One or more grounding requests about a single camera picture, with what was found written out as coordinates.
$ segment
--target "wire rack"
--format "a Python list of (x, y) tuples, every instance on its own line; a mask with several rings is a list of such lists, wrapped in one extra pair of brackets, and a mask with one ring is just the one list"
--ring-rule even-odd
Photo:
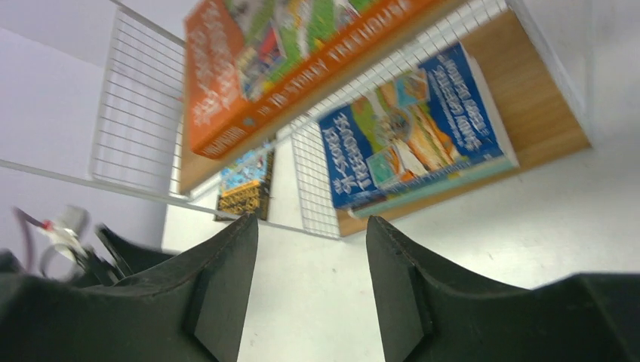
[(120, 8), (110, 46), (91, 175), (166, 194), (180, 166), (183, 43)]
[[(522, 0), (471, 0), (420, 33), (412, 42), (372, 66), (278, 133), (278, 141), (235, 169), (240, 171), (278, 143), (291, 141), (302, 227), (270, 224), (326, 238), (339, 238), (331, 205), (325, 153), (316, 120), (336, 106), (360, 97), (438, 53), (508, 7), (516, 12), (578, 118), (585, 104), (562, 64), (546, 43)], [(114, 22), (90, 174), (117, 192), (233, 217), (194, 206), (223, 181), (212, 177), (190, 195), (176, 193), (182, 147), (182, 77), (184, 42), (121, 6)]]

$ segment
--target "book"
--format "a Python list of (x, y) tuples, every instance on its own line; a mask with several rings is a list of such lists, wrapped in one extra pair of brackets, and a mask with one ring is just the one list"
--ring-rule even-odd
[(460, 43), (318, 123), (334, 207), (360, 214), (518, 166), (482, 72)]
[[(265, 221), (268, 219), (273, 150), (241, 170), (234, 171), (237, 165), (255, 158), (256, 153), (256, 150), (247, 152), (220, 172), (224, 181), (220, 184), (220, 196), (217, 200), (219, 211), (238, 216), (255, 213), (258, 219)], [(214, 216), (214, 221), (231, 220), (227, 217)]]
[(417, 33), (412, 24), (445, 8), (439, 0), (201, 0), (184, 20), (189, 147), (220, 160), (283, 127), (298, 116), (292, 107), (327, 97), (344, 69), (382, 57), (382, 44)]

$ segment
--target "book spine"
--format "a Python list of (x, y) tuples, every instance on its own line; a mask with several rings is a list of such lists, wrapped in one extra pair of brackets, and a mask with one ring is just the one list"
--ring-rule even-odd
[(433, 11), (446, 0), (380, 0), (333, 37), (320, 51), (279, 81), (257, 102), (243, 107), (232, 121), (212, 131), (206, 142), (192, 145), (197, 155), (219, 159), (234, 146), (267, 126), (318, 84), (345, 72), (351, 63), (382, 41), (389, 40), (411, 19)]
[(273, 177), (273, 160), (275, 157), (274, 153), (275, 151), (271, 151), (266, 154), (266, 175), (264, 177), (264, 183), (269, 192), (271, 192), (271, 179)]
[(271, 200), (271, 190), (264, 188), (264, 192), (260, 195), (260, 207), (256, 210), (258, 219), (267, 221), (269, 219), (269, 201)]

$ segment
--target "black plastic claw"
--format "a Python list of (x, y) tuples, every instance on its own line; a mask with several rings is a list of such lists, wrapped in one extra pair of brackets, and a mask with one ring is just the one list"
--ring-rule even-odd
[(640, 360), (640, 276), (579, 274), (536, 290), (485, 278), (369, 219), (386, 362)]
[(171, 257), (110, 235), (134, 271), (112, 287), (0, 273), (0, 360), (233, 362), (257, 236), (243, 216)]

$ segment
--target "cable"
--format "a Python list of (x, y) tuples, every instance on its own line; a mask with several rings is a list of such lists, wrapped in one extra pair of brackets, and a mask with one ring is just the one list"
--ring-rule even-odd
[(24, 248), (26, 254), (26, 266), (24, 267), (26, 272), (31, 272), (33, 269), (33, 260), (35, 258), (35, 244), (33, 242), (33, 237), (31, 236), (31, 231), (29, 230), (29, 224), (44, 229), (45, 224), (37, 220), (35, 217), (25, 213), (18, 207), (13, 208), (14, 215), (18, 220), (18, 224), (20, 224), (20, 230), (22, 230)]
[(74, 247), (68, 244), (63, 244), (63, 243), (53, 244), (47, 249), (45, 249), (44, 253), (42, 254), (42, 257), (40, 258), (40, 265), (38, 269), (40, 271), (40, 274), (44, 278), (49, 278), (47, 273), (47, 268), (49, 266), (49, 263), (51, 262), (53, 257), (56, 254), (60, 253), (61, 251), (69, 251), (71, 255), (73, 255), (73, 262), (76, 265), (80, 266), (83, 269), (87, 268), (87, 265), (88, 265), (87, 260), (83, 257), (83, 255), (78, 253), (78, 251)]

